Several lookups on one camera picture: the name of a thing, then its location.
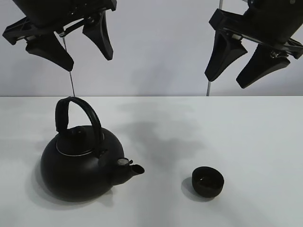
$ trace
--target small black bowl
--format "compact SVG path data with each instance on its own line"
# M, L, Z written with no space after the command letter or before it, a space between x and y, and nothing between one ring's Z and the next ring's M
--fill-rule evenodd
M203 166L193 171L192 185L202 197L213 198L221 193L224 178L218 170Z

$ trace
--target kettle lid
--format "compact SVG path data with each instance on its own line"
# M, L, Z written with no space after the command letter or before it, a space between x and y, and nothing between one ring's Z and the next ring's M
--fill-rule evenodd
M92 126L76 126L58 135L56 148L66 156L82 156L91 153L95 144Z

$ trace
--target black kettle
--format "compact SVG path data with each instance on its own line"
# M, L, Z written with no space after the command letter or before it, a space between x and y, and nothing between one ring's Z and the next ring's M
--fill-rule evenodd
M79 105L91 126L68 129L69 103ZM58 134L46 146L41 158L41 175L46 187L59 199L87 201L113 185L144 173L140 165L124 157L118 138L101 127L92 107L77 97L61 99L55 110Z

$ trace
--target white wall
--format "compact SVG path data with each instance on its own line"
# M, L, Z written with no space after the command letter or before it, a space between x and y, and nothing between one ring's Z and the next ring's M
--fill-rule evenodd
M119 0L107 12L112 61L81 29L66 37L76 95L204 96L214 38L208 21L218 6L219 0ZM1 0L0 12L2 31L23 16L11 0ZM68 73L25 46L0 39L0 96L71 95Z
M223 0L223 10L243 14L248 8L241 0ZM293 36L303 42L303 27ZM257 44L243 41L248 54L230 65L221 76L212 83L212 96L302 96L303 95L303 58L296 60L289 57L291 64L282 70L273 72L258 80L246 89L242 89L236 78L253 55Z
M24 17L12 0L0 0L0 33ZM0 96L68 96L69 74L43 58L28 54L26 42L12 46L0 36Z

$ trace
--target kettle spout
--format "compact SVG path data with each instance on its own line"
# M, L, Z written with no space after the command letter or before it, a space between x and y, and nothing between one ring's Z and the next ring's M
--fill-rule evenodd
M140 165L119 166L114 170L112 174L111 184L123 184L133 176L143 174L144 172L144 168Z

